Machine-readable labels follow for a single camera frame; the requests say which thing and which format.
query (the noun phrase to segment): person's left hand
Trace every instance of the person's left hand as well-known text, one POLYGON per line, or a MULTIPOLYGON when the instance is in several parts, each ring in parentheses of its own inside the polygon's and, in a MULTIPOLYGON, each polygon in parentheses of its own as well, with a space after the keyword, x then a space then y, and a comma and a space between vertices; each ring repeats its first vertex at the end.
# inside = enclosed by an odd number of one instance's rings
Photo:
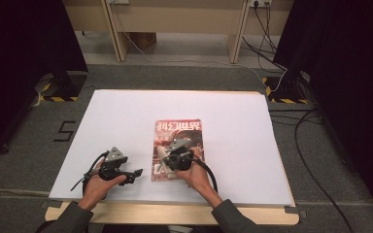
MULTIPOLYGON (((96 165, 96 168, 99 168, 102 162, 103 160, 96 165)), ((86 185, 84 197, 78 203, 78 206, 83 210, 91 211, 114 185, 122 183, 125 180, 125 175, 118 176, 110 181, 104 181, 98 175, 93 175, 86 185)))

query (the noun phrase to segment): white board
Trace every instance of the white board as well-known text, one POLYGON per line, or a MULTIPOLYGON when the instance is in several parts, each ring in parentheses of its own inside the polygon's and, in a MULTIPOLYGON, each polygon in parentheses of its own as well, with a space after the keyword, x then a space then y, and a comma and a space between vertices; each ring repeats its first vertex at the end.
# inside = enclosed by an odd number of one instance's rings
POLYGON ((236 204, 287 206, 291 194, 265 96, 257 92, 96 90, 60 169, 50 198, 82 197, 83 177, 95 158, 117 147, 122 171, 144 169, 107 200, 204 203, 184 181, 152 182, 153 134, 158 119, 200 118, 205 160, 220 196, 236 204))

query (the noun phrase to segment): person's arm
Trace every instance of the person's arm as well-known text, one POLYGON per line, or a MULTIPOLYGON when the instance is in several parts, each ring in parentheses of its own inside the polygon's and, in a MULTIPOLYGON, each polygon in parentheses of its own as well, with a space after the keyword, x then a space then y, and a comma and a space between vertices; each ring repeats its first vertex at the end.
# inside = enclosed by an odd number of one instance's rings
POLYGON ((44 229, 42 233, 82 233, 93 216, 92 210, 96 204, 106 196, 114 185, 125 180, 125 175, 110 181, 104 181, 98 175, 92 176, 86 185, 81 201, 79 203, 71 202, 58 220, 44 229))
POLYGON ((243 216, 229 199, 223 201, 220 198, 212 188, 207 172, 199 164, 192 162, 189 170, 177 171, 176 174, 210 204, 213 208, 212 214, 222 231, 226 233, 265 232, 253 221, 243 216))

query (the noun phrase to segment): gray carpet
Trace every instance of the gray carpet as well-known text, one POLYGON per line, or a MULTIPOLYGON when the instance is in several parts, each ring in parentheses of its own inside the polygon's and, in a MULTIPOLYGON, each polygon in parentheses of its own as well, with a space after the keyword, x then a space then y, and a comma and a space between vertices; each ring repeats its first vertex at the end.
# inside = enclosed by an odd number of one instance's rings
MULTIPOLYGON (((72 143, 59 134, 64 120, 75 121, 64 130, 76 132, 95 89, 191 89, 256 90, 265 93, 254 73, 244 68, 199 68, 162 66, 90 65, 89 74, 78 101, 42 102, 28 112, 9 142, 10 151, 0 154, 0 232, 34 232, 44 221, 48 194, 72 143)), ((307 110, 312 104, 268 103, 270 110, 307 110)), ((271 232, 349 232, 348 227, 328 198, 307 173, 294 142, 295 118, 305 112, 271 112, 280 149, 300 222, 295 226, 265 226, 271 232)), ((315 177, 336 201, 355 232, 373 232, 373 200, 358 174, 351 173, 319 124, 313 122, 298 129, 298 142, 315 177)), ((90 232, 101 225, 92 224, 90 232)))

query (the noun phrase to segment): magazine cover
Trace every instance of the magazine cover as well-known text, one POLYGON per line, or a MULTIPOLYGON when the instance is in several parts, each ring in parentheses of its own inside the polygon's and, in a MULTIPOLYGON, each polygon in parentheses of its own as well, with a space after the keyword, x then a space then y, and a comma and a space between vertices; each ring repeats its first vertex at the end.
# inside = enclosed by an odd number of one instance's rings
POLYGON ((186 148, 192 150, 194 156, 205 161, 200 119, 157 120, 153 138, 153 182, 178 179, 175 172, 161 161, 169 155, 169 146, 181 139, 187 139, 186 148))

